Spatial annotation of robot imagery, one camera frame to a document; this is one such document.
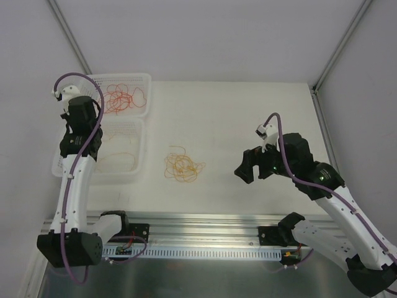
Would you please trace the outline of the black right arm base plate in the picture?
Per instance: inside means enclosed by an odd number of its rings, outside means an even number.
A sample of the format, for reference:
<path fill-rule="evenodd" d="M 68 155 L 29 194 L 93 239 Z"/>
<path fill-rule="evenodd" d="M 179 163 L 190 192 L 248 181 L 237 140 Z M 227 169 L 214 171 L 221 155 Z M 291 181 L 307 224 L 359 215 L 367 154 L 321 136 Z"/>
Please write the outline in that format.
<path fill-rule="evenodd" d="M 278 226 L 259 226 L 257 228 L 260 246 L 299 246 L 291 230 Z"/>

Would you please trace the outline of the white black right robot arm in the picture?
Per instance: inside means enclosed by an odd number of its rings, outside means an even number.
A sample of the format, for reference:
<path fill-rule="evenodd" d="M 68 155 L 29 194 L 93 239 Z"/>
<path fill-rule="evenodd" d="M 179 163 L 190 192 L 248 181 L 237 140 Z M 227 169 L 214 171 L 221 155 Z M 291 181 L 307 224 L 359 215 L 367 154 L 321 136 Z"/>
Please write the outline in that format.
<path fill-rule="evenodd" d="M 337 171 L 313 159 L 308 142 L 299 133 L 287 133 L 283 141 L 244 151 L 235 175 L 250 184 L 255 166 L 260 179 L 293 174 L 301 180 L 295 187 L 338 224 L 346 240 L 321 231 L 304 216 L 292 212 L 264 232 L 265 241 L 278 246 L 301 243 L 313 248 L 337 264 L 354 287 L 368 297 L 387 291 L 396 282 L 396 246 L 359 210 Z"/>

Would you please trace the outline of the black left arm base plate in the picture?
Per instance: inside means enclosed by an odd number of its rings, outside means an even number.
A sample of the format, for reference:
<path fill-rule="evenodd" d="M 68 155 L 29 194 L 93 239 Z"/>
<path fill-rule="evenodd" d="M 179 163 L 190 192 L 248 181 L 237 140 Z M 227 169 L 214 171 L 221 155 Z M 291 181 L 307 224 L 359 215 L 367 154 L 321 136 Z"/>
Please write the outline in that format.
<path fill-rule="evenodd" d="M 149 228 L 148 223 L 129 223 L 127 229 L 122 230 L 120 236 L 136 236 L 144 239 L 146 242 L 149 240 Z"/>

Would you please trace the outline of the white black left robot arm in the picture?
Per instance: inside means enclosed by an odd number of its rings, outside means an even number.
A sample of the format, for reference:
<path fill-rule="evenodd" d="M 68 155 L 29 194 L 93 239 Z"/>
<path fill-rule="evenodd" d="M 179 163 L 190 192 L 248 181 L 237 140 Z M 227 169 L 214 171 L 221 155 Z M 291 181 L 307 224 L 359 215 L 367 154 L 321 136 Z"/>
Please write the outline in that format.
<path fill-rule="evenodd" d="M 68 102 L 61 115 L 66 132 L 60 143 L 63 175 L 55 216 L 46 235 L 39 235 L 37 248 L 55 268 L 94 266 L 112 237 L 125 241 L 130 234 L 124 211 L 107 211 L 92 228 L 87 225 L 89 184 L 102 145 L 100 106 L 89 96 Z"/>

